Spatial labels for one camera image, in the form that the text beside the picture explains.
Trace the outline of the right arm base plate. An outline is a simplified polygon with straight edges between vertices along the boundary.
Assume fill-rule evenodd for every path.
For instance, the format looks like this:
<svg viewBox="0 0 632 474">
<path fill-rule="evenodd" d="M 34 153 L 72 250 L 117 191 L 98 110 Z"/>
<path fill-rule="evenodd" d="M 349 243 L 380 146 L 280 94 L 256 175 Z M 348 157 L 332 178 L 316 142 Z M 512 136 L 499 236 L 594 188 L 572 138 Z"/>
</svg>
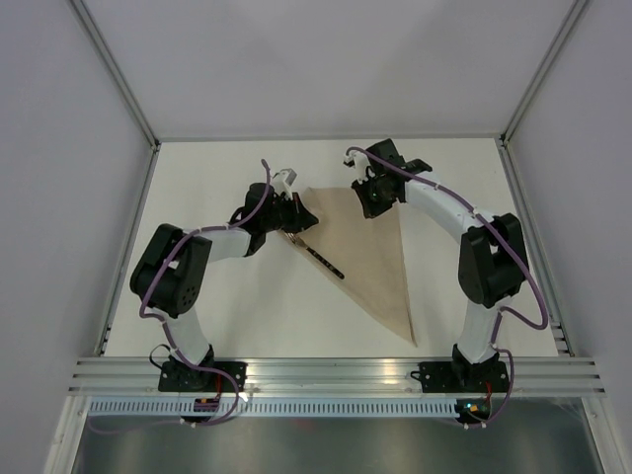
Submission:
<svg viewBox="0 0 632 474">
<path fill-rule="evenodd" d="M 425 394 L 503 394 L 510 386 L 508 368 L 502 361 L 472 377 L 458 375 L 450 361 L 420 362 L 411 377 L 420 382 Z"/>
</svg>

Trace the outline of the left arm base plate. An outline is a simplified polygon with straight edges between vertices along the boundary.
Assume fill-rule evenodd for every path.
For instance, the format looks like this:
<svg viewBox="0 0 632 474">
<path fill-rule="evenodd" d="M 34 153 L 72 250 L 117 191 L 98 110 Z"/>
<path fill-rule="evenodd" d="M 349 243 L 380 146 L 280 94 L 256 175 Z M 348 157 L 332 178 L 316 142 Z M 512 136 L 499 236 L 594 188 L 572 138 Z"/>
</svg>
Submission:
<svg viewBox="0 0 632 474">
<path fill-rule="evenodd" d="M 216 361 L 213 366 L 230 375 L 242 390 L 246 381 L 245 361 Z M 158 391 L 163 393 L 234 393 L 232 383 L 215 372 L 193 370 L 182 362 L 169 359 L 161 367 Z"/>
</svg>

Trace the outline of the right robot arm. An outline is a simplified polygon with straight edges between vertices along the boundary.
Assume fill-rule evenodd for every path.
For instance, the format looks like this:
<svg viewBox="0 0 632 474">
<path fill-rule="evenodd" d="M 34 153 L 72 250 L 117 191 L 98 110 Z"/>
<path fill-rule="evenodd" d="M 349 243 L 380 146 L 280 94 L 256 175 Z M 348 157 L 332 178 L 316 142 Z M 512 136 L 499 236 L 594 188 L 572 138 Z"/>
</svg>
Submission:
<svg viewBox="0 0 632 474">
<path fill-rule="evenodd" d="M 405 160 L 392 139 L 366 150 L 346 153 L 355 169 L 352 188 L 365 218 L 375 218 L 399 202 L 429 216 L 459 245 L 457 280 L 467 298 L 462 333 L 453 347 L 453 383 L 472 390 L 498 360 L 493 349 L 496 319 L 526 281 L 528 260 L 521 224 L 511 213 L 480 213 L 473 204 L 444 186 L 433 167 L 421 159 Z"/>
</svg>

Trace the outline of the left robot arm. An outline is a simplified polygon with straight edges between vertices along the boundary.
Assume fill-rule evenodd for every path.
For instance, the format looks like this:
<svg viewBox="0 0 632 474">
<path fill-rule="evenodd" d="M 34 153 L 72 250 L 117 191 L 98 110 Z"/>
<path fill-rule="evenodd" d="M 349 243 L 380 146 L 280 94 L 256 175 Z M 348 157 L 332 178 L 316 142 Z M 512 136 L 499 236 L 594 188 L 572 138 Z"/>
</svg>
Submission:
<svg viewBox="0 0 632 474">
<path fill-rule="evenodd" d="M 298 193 L 255 183 L 222 226 L 187 232 L 165 223 L 155 230 L 129 287 L 140 300 L 139 317 L 159 322 L 171 354 L 183 364 L 181 378 L 193 390 L 206 390 L 215 379 L 208 361 L 212 347 L 195 309 L 207 266 L 253 256 L 271 232 L 300 233 L 318 223 Z"/>
</svg>

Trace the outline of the black-handled fork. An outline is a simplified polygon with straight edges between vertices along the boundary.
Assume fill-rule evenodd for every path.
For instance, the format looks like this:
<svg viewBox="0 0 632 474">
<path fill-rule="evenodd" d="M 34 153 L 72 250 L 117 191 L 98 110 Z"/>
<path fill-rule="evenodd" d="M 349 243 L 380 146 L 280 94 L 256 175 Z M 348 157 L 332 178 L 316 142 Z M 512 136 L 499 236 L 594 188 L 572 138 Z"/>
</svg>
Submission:
<svg viewBox="0 0 632 474">
<path fill-rule="evenodd" d="M 330 272 L 336 278 L 340 280 L 345 279 L 345 275 L 338 268 L 336 268 L 331 262 L 329 262 L 325 257 L 323 257 L 315 249 L 310 247 L 300 236 L 298 236 L 295 233 L 287 233 L 286 236 L 289 238 L 290 242 L 294 246 L 297 246 L 305 250 L 311 257 L 313 257 L 321 266 L 323 266 L 328 272 Z"/>
</svg>

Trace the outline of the beige cloth napkin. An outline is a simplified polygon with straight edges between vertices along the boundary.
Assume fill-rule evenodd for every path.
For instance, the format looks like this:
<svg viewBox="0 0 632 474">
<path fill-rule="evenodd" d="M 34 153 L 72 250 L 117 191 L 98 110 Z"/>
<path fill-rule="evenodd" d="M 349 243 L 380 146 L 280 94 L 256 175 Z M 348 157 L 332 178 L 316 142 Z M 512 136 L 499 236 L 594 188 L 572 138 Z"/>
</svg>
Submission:
<svg viewBox="0 0 632 474">
<path fill-rule="evenodd" d="M 285 241 L 371 318 L 415 346 L 399 209 L 366 219 L 356 193 L 346 188 L 308 188 L 301 200 L 320 222 L 297 235 L 345 279 Z"/>
</svg>

